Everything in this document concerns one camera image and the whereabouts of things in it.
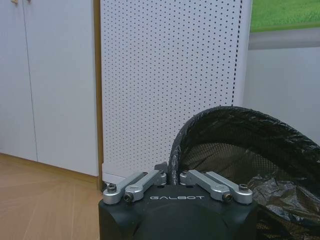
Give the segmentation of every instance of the wooden trim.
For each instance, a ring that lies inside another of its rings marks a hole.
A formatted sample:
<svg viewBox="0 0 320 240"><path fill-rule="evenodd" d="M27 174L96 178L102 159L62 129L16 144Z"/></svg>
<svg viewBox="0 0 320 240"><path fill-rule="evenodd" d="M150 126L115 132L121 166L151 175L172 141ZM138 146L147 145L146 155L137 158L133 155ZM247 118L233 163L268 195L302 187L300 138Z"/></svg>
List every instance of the wooden trim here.
<svg viewBox="0 0 320 240"><path fill-rule="evenodd" d="M102 123L102 75L101 75L101 25L100 0L93 0L94 22L94 59L95 59L95 95L96 95L96 127L98 145L98 179L97 188L102 190L102 163L104 162L103 123Z"/></svg>
<svg viewBox="0 0 320 240"><path fill-rule="evenodd" d="M39 169L45 172L54 173L69 179L77 179L77 180L85 181L90 184L96 184L98 179L96 176L91 176L85 173L72 171L65 168L52 166L42 162L32 161L32 160L28 160L28 159L24 159L21 157L12 156L4 153L0 153L0 161L7 161L7 162L15 163L18 165L24 165L24 166L36 168L36 169Z"/></svg>

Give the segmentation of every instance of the wooden floor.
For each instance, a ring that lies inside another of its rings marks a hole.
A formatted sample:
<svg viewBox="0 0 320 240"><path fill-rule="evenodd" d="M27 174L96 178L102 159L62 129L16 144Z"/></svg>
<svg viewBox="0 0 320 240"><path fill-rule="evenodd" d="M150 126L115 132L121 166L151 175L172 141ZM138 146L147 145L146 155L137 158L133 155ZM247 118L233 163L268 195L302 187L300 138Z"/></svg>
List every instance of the wooden floor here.
<svg viewBox="0 0 320 240"><path fill-rule="evenodd" d="M95 177L0 153L0 240L97 240Z"/></svg>

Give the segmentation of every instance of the mesh net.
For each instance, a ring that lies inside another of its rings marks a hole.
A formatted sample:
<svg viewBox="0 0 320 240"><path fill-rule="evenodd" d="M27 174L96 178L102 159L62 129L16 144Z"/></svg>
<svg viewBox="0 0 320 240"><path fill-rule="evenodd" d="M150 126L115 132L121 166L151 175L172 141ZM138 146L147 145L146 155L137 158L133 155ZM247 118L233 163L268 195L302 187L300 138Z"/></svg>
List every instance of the mesh net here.
<svg viewBox="0 0 320 240"><path fill-rule="evenodd" d="M258 239L320 240L320 147L273 117L240 107L199 113L175 139L169 168L173 184L190 169L248 184Z"/></svg>

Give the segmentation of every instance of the white wall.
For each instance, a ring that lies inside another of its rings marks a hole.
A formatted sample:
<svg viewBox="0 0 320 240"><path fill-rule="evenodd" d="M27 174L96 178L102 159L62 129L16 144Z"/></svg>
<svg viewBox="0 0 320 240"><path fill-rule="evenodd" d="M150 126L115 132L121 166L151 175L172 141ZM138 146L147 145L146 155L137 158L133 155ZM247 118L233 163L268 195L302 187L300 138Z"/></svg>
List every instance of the white wall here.
<svg viewBox="0 0 320 240"><path fill-rule="evenodd" d="M320 144L320 47L250 50L243 106Z"/></svg>

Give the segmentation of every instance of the silver metal linkage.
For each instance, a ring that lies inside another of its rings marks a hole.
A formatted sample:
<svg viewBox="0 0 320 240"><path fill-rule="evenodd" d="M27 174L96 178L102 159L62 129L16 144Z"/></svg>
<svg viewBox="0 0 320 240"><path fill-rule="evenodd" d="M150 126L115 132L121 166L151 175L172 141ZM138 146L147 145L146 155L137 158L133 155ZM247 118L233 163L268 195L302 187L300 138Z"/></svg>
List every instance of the silver metal linkage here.
<svg viewBox="0 0 320 240"><path fill-rule="evenodd" d="M251 204L253 201L253 193L246 184L235 184L234 182L220 176L219 174L208 171L205 174L208 178L220 184L224 184L230 188L233 199L240 204Z"/></svg>
<svg viewBox="0 0 320 240"><path fill-rule="evenodd" d="M152 185L165 185L167 175L161 170L152 170L139 181L125 188L124 200L127 203L135 202L144 197L144 192Z"/></svg>
<svg viewBox="0 0 320 240"><path fill-rule="evenodd" d="M183 185L199 185L210 193L211 198L229 203L232 194L226 185L215 182L197 170L184 171L180 174L180 183Z"/></svg>
<svg viewBox="0 0 320 240"><path fill-rule="evenodd" d="M125 188L128 185L140 180L145 175L146 172L136 172L131 176L123 179L118 184L110 183L107 186L106 190L103 191L103 202L109 205L117 204L118 202L120 202L121 198L125 194Z"/></svg>

